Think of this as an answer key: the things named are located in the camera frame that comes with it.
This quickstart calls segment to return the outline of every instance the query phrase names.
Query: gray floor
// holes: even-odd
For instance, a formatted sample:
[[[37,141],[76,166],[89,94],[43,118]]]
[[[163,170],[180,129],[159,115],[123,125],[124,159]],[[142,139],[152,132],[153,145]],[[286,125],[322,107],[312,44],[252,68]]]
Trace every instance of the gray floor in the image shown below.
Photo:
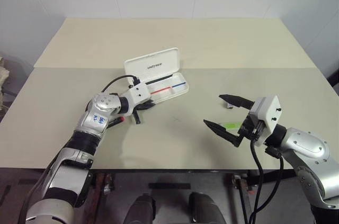
[[[40,173],[28,169],[0,169],[0,220],[16,223],[21,203]],[[148,183],[189,183],[191,189],[150,190]],[[238,191],[230,186],[229,176],[220,173],[132,173],[116,174],[115,189],[103,196],[96,223],[123,223],[124,217],[137,196],[149,193],[156,200],[154,224],[190,222],[188,197],[192,191],[208,194],[220,207],[228,224],[244,223]],[[262,200],[273,184],[265,184]],[[249,195],[252,207],[255,193]],[[90,202],[76,210],[75,223],[84,223],[83,212]],[[257,216],[257,223],[312,224],[309,204],[295,178],[284,180],[272,202]]]

